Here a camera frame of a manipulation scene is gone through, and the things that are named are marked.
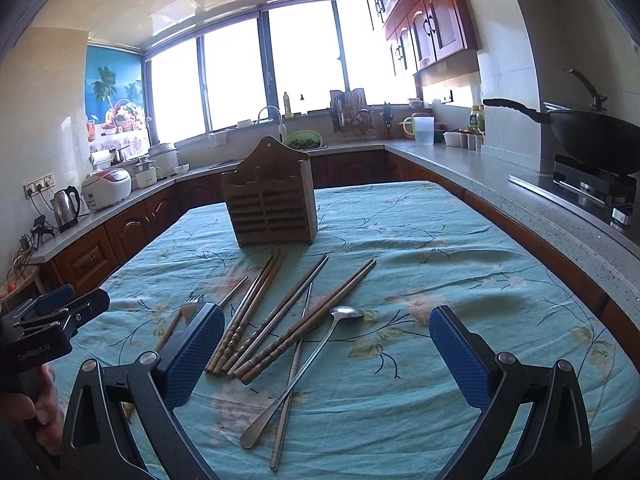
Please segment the granite countertop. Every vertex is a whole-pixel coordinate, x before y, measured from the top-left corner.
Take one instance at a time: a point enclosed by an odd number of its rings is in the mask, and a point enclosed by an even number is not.
[[[509,182],[510,173],[534,174],[520,166],[479,152],[420,146],[412,140],[331,145],[309,155],[386,150],[459,184],[516,219],[564,254],[596,282],[640,327],[640,261],[609,235],[574,213]],[[31,262],[49,261],[73,241],[109,218],[175,182],[235,168],[237,163],[194,168],[183,176],[165,179],[136,190],[122,202],[79,219],[77,226],[41,245]]]

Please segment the screw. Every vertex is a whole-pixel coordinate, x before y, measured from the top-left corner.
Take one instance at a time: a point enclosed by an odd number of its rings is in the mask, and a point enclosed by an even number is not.
[[[149,365],[156,360],[156,354],[154,352],[145,352],[140,356],[140,362],[143,365]]]
[[[88,359],[84,363],[82,363],[82,370],[85,372],[90,372],[96,367],[96,362],[93,359]]]
[[[503,365],[512,365],[516,362],[515,355],[509,352],[500,352],[498,354],[498,361],[500,361]]]
[[[571,366],[571,363],[565,359],[560,359],[558,361],[558,368],[560,368],[563,372],[570,372],[574,368]]]

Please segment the power outlet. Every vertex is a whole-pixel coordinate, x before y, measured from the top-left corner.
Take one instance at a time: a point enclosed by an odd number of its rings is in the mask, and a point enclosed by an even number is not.
[[[53,173],[49,173],[48,175],[41,176],[38,180],[25,184],[24,195],[28,200],[30,196],[35,195],[40,191],[44,191],[45,189],[49,189],[50,187],[54,187],[55,185],[56,181],[53,179]]]

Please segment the white rice cooker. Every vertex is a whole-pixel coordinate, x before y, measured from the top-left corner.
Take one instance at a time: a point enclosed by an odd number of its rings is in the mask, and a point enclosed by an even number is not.
[[[174,168],[180,166],[178,163],[178,150],[172,142],[161,142],[149,148],[149,159],[156,162],[158,180],[174,174]]]
[[[122,168],[96,171],[82,183],[82,197],[90,211],[114,205],[130,193],[131,176]]]

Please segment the wok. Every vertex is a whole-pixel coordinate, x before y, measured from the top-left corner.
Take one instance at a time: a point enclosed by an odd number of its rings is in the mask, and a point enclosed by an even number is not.
[[[539,124],[549,124],[562,147],[578,162],[626,175],[640,171],[640,128],[632,123],[601,113],[606,97],[598,95],[593,85],[579,72],[567,72],[580,79],[593,97],[586,110],[550,110],[538,112],[509,99],[485,99],[485,106],[512,108]]]

